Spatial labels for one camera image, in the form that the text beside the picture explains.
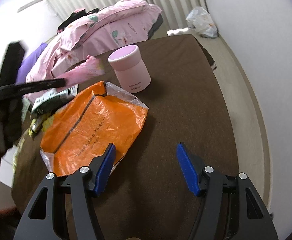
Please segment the orange plastic bag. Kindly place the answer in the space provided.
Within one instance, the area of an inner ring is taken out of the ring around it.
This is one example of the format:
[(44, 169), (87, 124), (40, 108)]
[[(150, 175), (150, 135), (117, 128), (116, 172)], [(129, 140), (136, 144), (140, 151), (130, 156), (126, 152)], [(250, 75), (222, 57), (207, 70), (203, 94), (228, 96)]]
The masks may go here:
[(43, 124), (40, 154), (47, 170), (70, 175), (110, 143), (118, 164), (140, 134), (148, 110), (136, 96), (107, 81), (84, 89)]

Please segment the pink spoon-shaped blister pack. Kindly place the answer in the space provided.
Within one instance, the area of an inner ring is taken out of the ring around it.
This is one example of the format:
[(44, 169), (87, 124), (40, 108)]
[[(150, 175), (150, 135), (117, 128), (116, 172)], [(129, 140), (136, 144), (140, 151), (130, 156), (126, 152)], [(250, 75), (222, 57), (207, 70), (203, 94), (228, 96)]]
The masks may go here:
[(104, 68), (100, 59), (95, 59), (93, 62), (86, 63), (76, 66), (74, 69), (65, 72), (58, 76), (58, 79), (66, 80), (66, 87), (72, 87), (83, 82), (92, 79), (93, 77), (103, 75)]

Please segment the yellow snack wrapper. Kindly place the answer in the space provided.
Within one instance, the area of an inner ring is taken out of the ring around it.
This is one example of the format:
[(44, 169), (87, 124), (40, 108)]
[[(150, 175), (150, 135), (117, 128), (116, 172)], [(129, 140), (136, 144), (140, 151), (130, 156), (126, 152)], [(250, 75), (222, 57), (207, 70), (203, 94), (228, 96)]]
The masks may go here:
[(32, 137), (39, 131), (42, 131), (43, 133), (46, 132), (47, 129), (49, 129), (49, 127), (52, 125), (53, 119), (54, 117), (50, 112), (34, 118), (28, 129), (29, 136)]

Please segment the green white snack packet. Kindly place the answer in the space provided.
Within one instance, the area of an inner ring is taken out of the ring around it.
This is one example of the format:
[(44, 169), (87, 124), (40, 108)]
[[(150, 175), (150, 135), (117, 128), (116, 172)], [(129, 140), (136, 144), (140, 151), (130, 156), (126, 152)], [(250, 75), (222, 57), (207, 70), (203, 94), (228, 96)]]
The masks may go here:
[(73, 100), (78, 93), (78, 85), (69, 87), (61, 92), (53, 88), (37, 98), (31, 110), (31, 116), (37, 117), (45, 113), (56, 111)]

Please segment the purple pillow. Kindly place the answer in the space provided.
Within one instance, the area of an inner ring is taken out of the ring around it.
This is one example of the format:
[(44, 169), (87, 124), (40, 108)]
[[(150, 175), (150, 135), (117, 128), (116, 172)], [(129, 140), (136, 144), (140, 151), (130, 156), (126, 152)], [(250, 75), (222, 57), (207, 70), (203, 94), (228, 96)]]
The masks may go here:
[(37, 59), (42, 54), (43, 50), (45, 50), (47, 45), (47, 43), (41, 43), (38, 48), (36, 48), (26, 59), (22, 61), (22, 64), (17, 73), (16, 84), (26, 82), (26, 76), (35, 65)]

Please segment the pink caterpillar toy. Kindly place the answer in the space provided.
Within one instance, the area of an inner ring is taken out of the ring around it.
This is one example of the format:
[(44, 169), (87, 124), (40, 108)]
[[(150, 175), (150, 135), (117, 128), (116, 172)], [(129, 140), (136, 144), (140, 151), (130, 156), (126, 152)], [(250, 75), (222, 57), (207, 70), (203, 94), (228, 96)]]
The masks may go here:
[(86, 63), (93, 62), (96, 58), (94, 56), (88, 55), (86, 57)]

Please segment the pink cylindrical jar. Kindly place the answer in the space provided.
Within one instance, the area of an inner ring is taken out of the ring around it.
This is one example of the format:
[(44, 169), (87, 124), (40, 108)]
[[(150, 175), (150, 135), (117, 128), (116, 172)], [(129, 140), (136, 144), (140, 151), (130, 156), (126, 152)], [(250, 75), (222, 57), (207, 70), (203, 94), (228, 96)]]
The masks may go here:
[(151, 77), (137, 45), (131, 44), (115, 50), (108, 57), (108, 62), (122, 89), (134, 94), (150, 85)]

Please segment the black pink garment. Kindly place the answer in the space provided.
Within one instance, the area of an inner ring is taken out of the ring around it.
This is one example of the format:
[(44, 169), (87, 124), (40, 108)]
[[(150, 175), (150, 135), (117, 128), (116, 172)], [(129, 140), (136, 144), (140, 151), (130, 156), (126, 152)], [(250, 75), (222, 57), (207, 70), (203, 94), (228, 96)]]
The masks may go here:
[(72, 12), (71, 15), (58, 26), (57, 33), (63, 32), (66, 27), (68, 27), (72, 22), (76, 21), (77, 19), (97, 12), (99, 12), (99, 8), (95, 8), (88, 12), (85, 8), (81, 8), (76, 10), (75, 12)]

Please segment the pink floral quilt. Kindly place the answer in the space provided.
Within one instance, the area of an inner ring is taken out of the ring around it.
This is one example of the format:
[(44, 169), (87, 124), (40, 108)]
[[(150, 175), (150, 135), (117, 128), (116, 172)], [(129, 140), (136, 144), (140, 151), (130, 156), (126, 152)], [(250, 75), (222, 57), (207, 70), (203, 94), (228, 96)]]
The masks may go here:
[(70, 23), (43, 50), (27, 82), (50, 80), (87, 56), (150, 39), (163, 22), (162, 9), (143, 0), (121, 0)]

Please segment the white plastic bag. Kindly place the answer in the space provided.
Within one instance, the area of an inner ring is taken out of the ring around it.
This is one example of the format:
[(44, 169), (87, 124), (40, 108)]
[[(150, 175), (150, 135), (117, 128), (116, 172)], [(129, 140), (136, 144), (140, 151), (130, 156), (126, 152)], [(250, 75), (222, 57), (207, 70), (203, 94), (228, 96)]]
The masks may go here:
[(186, 16), (186, 22), (202, 37), (218, 37), (218, 29), (210, 14), (203, 7), (195, 7), (191, 10)]

